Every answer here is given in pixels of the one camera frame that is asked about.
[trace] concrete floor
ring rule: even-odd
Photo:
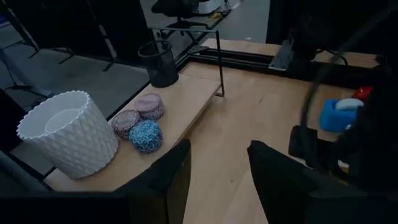
[[[233,10],[215,29],[220,31],[222,39],[265,43],[269,1],[229,0]],[[155,2],[156,0],[141,0],[148,26],[162,27],[176,21],[174,17],[153,14],[150,9]],[[216,21],[207,16],[194,17],[190,20],[206,22],[209,25]],[[18,33],[11,26],[0,29],[1,48],[20,39]],[[174,56],[177,56],[192,42],[187,36],[182,37],[178,32],[173,34],[168,41],[173,45]],[[25,45],[11,47],[5,52],[34,83],[53,90],[55,94],[70,90],[87,91],[105,117],[148,81],[147,73],[142,68],[116,64],[108,72],[102,72],[106,62],[83,57],[73,57],[64,64],[58,65],[57,63],[68,55],[51,50],[41,50],[38,55],[28,59],[34,50]],[[5,66],[0,63],[0,88],[11,85],[12,81]],[[36,96],[21,91],[10,90],[8,94],[27,110],[29,105],[37,99]],[[52,168],[51,163],[32,146],[21,144],[12,153],[42,174]]]

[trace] pink decorative box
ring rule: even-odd
[[[162,99],[156,93],[149,93],[138,98],[134,108],[144,119],[157,120],[164,113]]]
[[[142,121],[142,118],[137,111],[126,110],[113,118],[111,126],[121,139],[128,140],[130,129],[140,121]]]

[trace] black bin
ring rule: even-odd
[[[138,50],[138,55],[147,67],[149,81],[157,88],[167,87],[178,80],[172,45],[164,40],[151,41]]]

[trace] white planter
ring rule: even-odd
[[[86,177],[113,158],[119,140],[84,91],[61,93],[36,106],[17,129],[70,178]]]

